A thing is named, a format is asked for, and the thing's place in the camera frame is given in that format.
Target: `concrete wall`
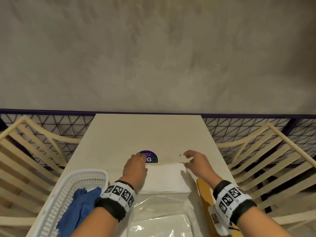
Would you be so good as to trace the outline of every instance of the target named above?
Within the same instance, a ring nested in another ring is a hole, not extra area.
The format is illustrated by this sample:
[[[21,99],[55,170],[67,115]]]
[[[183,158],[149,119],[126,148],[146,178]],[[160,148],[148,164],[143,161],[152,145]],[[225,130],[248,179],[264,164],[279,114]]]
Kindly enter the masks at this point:
[[[316,114],[316,0],[0,0],[0,108]]]

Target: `round sticker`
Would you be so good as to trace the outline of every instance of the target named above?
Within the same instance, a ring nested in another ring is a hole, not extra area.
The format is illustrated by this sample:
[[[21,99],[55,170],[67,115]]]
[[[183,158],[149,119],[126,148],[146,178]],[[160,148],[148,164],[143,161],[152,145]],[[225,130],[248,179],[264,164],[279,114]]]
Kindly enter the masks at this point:
[[[146,163],[158,163],[158,157],[154,152],[149,150],[143,150],[140,152],[140,154],[147,156]]]

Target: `black and white wristband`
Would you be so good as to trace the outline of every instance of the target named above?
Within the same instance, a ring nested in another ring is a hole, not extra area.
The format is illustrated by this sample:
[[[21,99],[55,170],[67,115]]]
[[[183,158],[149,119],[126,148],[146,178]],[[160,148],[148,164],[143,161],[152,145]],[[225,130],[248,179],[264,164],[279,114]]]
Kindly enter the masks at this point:
[[[94,207],[105,208],[120,222],[132,207],[136,193],[132,187],[123,181],[111,184],[94,202]]]
[[[257,206],[252,198],[240,187],[223,180],[213,191],[215,208],[227,225],[237,224],[238,219],[251,207]]]

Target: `white table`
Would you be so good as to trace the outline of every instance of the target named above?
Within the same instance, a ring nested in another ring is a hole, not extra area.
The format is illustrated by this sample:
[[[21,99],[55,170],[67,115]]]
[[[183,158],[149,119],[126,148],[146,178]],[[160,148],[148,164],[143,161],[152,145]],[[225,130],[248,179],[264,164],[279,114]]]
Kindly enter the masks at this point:
[[[104,169],[112,183],[121,177],[124,164],[132,154],[150,150],[158,156],[158,163],[175,163],[186,161],[179,155],[188,149],[205,154],[223,179],[235,183],[201,116],[97,114],[27,237],[33,236],[47,203],[70,172],[85,168]],[[200,227],[196,236],[209,236],[198,190],[195,187],[192,191],[190,205]]]

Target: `hand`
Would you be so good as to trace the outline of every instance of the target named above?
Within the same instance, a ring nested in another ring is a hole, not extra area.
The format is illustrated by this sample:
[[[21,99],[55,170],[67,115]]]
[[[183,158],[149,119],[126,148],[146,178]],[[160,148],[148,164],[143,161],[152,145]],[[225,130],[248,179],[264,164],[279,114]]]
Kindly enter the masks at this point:
[[[183,155],[188,159],[193,157],[189,163],[184,163],[185,167],[192,171],[196,177],[202,178],[212,189],[223,180],[215,173],[204,154],[194,150],[187,150]]]
[[[136,193],[142,189],[145,183],[148,171],[145,167],[146,160],[146,155],[140,155],[140,153],[132,155],[125,164],[123,176],[120,178],[120,180],[130,183]]]

